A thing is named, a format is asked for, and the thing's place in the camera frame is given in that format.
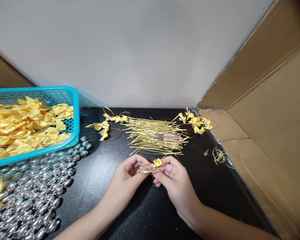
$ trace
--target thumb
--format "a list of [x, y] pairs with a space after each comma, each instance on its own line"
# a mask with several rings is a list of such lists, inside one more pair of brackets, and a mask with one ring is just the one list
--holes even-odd
[[165, 188], [169, 188], [169, 186], [172, 183], [172, 179], [165, 175], [163, 172], [160, 170], [156, 170], [152, 173], [152, 175], [157, 179], [161, 184], [165, 186]]

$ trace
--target blue basket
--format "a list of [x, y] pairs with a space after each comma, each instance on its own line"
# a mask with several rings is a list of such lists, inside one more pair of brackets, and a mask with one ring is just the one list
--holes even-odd
[[63, 143], [50, 147], [45, 147], [35, 151], [23, 153], [17, 156], [0, 159], [0, 166], [22, 161], [48, 152], [54, 152], [63, 148], [71, 147], [79, 141], [79, 95], [78, 91], [72, 87], [32, 87], [32, 88], [0, 88], [0, 104], [12, 105], [18, 104], [17, 99], [25, 99], [25, 96], [39, 98], [44, 105], [53, 106], [60, 103], [66, 103], [73, 106], [73, 118], [65, 119], [67, 129], [61, 131], [72, 133], [72, 135]]

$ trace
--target brown cardboard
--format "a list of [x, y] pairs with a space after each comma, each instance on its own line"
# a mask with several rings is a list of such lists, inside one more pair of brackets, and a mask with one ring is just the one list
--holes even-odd
[[300, 53], [228, 112], [300, 185]]
[[205, 118], [211, 120], [211, 126], [213, 126], [212, 133], [218, 141], [248, 138], [246, 132], [226, 111], [217, 109], [202, 109], [200, 110], [200, 113]]
[[13, 87], [33, 87], [33, 85], [0, 58], [0, 88]]
[[226, 109], [300, 49], [300, 1], [276, 1], [201, 102]]
[[253, 140], [221, 142], [282, 239], [300, 239], [300, 189]]

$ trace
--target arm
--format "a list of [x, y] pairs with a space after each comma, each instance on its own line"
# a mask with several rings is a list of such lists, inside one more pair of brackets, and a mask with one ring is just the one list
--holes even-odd
[[277, 239], [273, 235], [228, 217], [203, 205], [198, 199], [187, 170], [175, 158], [168, 156], [154, 171], [154, 183], [168, 191], [178, 215], [204, 239]]
[[120, 163], [98, 205], [59, 234], [55, 240], [99, 239], [127, 207], [137, 188], [149, 175], [138, 174], [138, 170], [151, 168], [150, 163], [140, 155], [133, 155]]

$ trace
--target black tabletop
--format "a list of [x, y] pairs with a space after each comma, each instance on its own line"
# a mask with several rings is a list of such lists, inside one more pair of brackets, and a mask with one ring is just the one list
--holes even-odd
[[[135, 118], [154, 120], [173, 119], [184, 109], [140, 109], [113, 108], [119, 115], [123, 111], [131, 113]], [[99, 141], [100, 135], [94, 128], [84, 126], [93, 122], [102, 122], [102, 108], [81, 109], [80, 135], [88, 137], [93, 148], [90, 154], [75, 166], [74, 182], [67, 188], [62, 206], [57, 209], [60, 215], [60, 229], [47, 236], [53, 239], [61, 231], [70, 226], [81, 216], [89, 212], [101, 200], [116, 166], [129, 157], [133, 149], [127, 146], [131, 139], [122, 133], [118, 139]], [[110, 122], [110, 128], [124, 129], [120, 123]], [[111, 137], [119, 131], [113, 130]], [[250, 195], [236, 171], [225, 164], [216, 165], [212, 156], [204, 156], [204, 152], [213, 150], [217, 143], [208, 131], [203, 135], [192, 135], [179, 155], [181, 163], [186, 167], [192, 185], [201, 202], [232, 218], [251, 224], [274, 234], [274, 230], [258, 204]], [[162, 155], [142, 154], [150, 162]], [[155, 187], [149, 176], [139, 187], [128, 207], [103, 235], [102, 239], [199, 239], [178, 216], [171, 203], [166, 189]]]

